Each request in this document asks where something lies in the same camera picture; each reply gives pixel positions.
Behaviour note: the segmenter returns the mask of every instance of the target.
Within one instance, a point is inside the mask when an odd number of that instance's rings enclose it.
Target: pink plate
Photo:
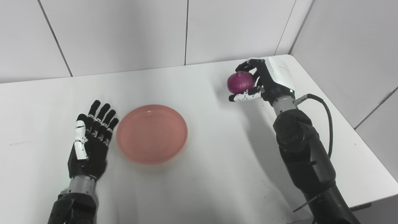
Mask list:
[[[170,107],[146,105],[128,113],[117,128],[116,141],[131,160],[162,163],[175,156],[188,138],[184,118]]]

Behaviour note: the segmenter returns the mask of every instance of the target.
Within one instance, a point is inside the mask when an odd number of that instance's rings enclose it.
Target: red onion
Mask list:
[[[228,78],[226,84],[231,93],[237,94],[254,87],[253,75],[249,72],[238,71]]]

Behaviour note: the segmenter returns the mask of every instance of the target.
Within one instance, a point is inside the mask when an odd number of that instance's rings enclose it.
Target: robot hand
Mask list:
[[[75,142],[68,161],[70,178],[83,175],[97,181],[105,172],[108,145],[119,120],[114,118],[111,121],[116,114],[115,110],[110,110],[104,119],[111,107],[109,104],[105,104],[95,118],[100,105],[99,100],[94,101],[88,116],[80,114],[77,118]]]
[[[267,59],[249,58],[235,71],[256,69],[253,79],[256,87],[229,97],[230,101],[262,98],[273,107],[277,118],[273,124],[279,152],[293,184],[299,188],[307,202],[294,210],[309,205],[318,224],[359,224],[347,206],[336,185],[336,171],[330,161],[332,152],[332,117],[326,103],[313,94],[295,98],[294,83],[288,66],[271,56]],[[312,98],[322,103],[329,119],[329,153],[311,119],[299,108],[301,102]]]
[[[97,205],[92,197],[95,182],[106,169],[106,156],[112,132],[119,122],[112,119],[116,112],[105,104],[95,114],[101,102],[96,100],[88,113],[80,114],[76,121],[75,141],[68,160],[67,190],[62,191],[51,210],[48,224],[93,224]]]

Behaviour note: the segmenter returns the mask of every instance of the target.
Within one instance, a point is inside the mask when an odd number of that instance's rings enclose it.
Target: fingertip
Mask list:
[[[87,118],[87,116],[85,114],[79,114],[76,121],[81,120],[83,122],[86,122],[86,118]]]
[[[108,128],[113,130],[115,128],[115,126],[117,125],[117,123],[119,123],[119,119],[114,118],[111,123],[109,124]]]

